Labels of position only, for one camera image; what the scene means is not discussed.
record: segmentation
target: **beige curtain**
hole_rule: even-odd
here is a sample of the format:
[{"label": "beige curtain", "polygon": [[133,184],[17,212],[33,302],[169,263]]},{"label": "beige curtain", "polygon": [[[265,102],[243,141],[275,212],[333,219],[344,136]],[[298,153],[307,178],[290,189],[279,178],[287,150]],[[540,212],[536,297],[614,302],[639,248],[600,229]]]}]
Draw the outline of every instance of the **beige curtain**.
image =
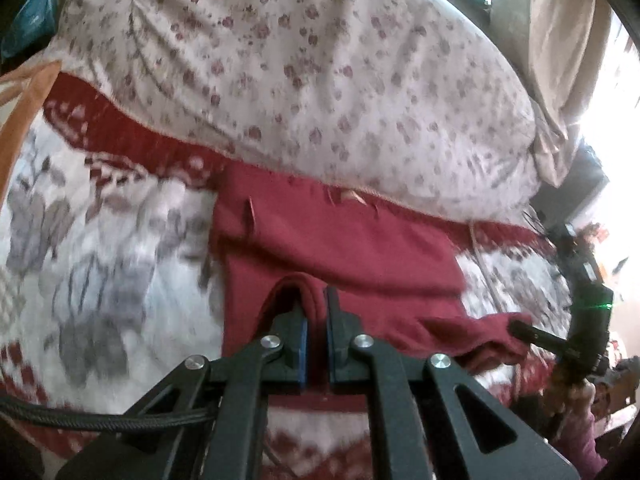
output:
[{"label": "beige curtain", "polygon": [[609,35],[606,0],[492,0],[490,35],[537,103],[540,178],[560,186],[580,143]]}]

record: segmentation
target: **folded fabric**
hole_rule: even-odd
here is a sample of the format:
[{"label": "folded fabric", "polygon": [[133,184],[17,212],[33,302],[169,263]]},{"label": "folded fabric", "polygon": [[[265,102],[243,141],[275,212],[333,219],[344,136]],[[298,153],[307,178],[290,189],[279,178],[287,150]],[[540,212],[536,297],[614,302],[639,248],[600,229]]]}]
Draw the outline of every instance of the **folded fabric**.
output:
[{"label": "folded fabric", "polygon": [[312,382],[326,365],[323,291],[336,286],[343,310],[405,354],[445,352],[471,373],[514,364],[528,346],[511,319],[469,318],[465,280],[441,219],[340,200],[340,190],[306,178],[229,164],[218,189],[211,248],[225,267],[223,354],[266,330],[280,290],[295,288],[309,322]]}]

